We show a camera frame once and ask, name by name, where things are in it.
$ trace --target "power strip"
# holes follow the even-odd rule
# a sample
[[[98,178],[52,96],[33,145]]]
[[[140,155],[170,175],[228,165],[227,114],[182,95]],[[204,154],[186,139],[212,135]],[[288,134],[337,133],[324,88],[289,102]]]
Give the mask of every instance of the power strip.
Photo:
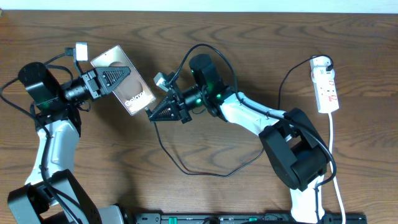
[[[335,70],[326,70],[330,64],[330,59],[324,56],[310,60],[311,79],[319,113],[331,113],[339,108],[334,80]]]

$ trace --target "wood grain surface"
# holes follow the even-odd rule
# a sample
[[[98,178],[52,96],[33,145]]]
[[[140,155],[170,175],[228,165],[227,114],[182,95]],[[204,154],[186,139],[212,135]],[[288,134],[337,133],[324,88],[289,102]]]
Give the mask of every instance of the wood grain surface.
[[[154,85],[155,74],[175,71],[191,46],[211,44],[230,59],[240,90],[273,108],[291,67],[311,55],[330,55],[340,100],[333,113],[333,154],[346,211],[366,214],[369,223],[397,222],[397,15],[6,11],[0,18],[0,83],[16,77],[25,64],[44,62],[75,42],[88,42],[90,58],[119,44],[158,101],[164,92]],[[231,82],[226,66],[213,58]],[[70,58],[57,64],[75,71]],[[309,73],[308,63],[291,74],[281,107],[304,110],[327,141],[328,118],[317,113]],[[67,81],[64,73],[54,75]],[[182,88],[194,82],[187,66],[180,77]],[[25,109],[32,101],[20,83],[4,94]],[[0,223],[13,223],[7,196],[30,174],[39,141],[28,117],[4,102],[0,112]],[[132,210],[165,213],[291,208],[289,190],[265,154],[227,179],[189,177],[161,150],[144,112],[129,116],[109,96],[81,118],[75,176],[97,207],[119,202]],[[165,147],[191,170],[227,174],[261,150],[255,135],[208,113],[193,115],[184,125],[159,123],[159,129]],[[333,184],[323,189],[323,207],[340,212]]]

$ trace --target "wooden table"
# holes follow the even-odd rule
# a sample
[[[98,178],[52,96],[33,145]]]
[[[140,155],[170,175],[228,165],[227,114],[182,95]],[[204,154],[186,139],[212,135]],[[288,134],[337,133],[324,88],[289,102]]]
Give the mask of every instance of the wooden table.
[[[204,42],[230,59],[247,96],[275,108],[286,72],[311,55],[328,54],[335,61],[340,100],[333,113],[333,154],[346,211],[365,213],[369,223],[395,223],[397,28],[397,15],[6,11],[0,18],[0,83],[16,77],[25,64],[44,62],[75,42],[88,42],[90,58],[119,44],[160,100],[165,94],[154,85],[155,74],[175,71],[186,51]],[[226,66],[213,58],[232,82]],[[75,71],[71,58],[57,64]],[[194,83],[187,67],[179,80],[183,88]],[[317,112],[309,72],[307,63],[291,74],[282,109],[304,110],[327,141],[328,118]],[[54,75],[60,82],[68,79],[64,73]],[[25,109],[32,101],[20,83],[4,94]],[[30,174],[39,141],[27,116],[3,102],[0,112],[0,223],[13,223],[6,199]],[[289,190],[265,155],[227,179],[189,177],[162,151],[144,112],[131,117],[109,96],[81,118],[75,176],[97,207],[119,202],[165,213],[291,208]],[[159,129],[165,147],[191,170],[226,174],[261,150],[255,135],[208,113],[193,115],[184,125],[159,123]],[[340,212],[333,184],[323,189],[323,207]]]

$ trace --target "white wall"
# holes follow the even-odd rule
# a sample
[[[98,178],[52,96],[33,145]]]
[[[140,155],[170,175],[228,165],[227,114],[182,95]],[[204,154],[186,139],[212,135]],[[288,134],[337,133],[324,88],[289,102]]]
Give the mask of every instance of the white wall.
[[[7,9],[398,13],[398,0],[0,0]]]

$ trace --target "white power strip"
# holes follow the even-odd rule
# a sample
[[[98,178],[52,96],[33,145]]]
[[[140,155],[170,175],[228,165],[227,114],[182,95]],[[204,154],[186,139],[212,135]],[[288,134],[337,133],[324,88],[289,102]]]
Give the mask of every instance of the white power strip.
[[[311,59],[311,79],[315,89],[315,98],[319,113],[331,113],[339,108],[335,86],[335,70],[327,71],[331,64],[328,57]]]

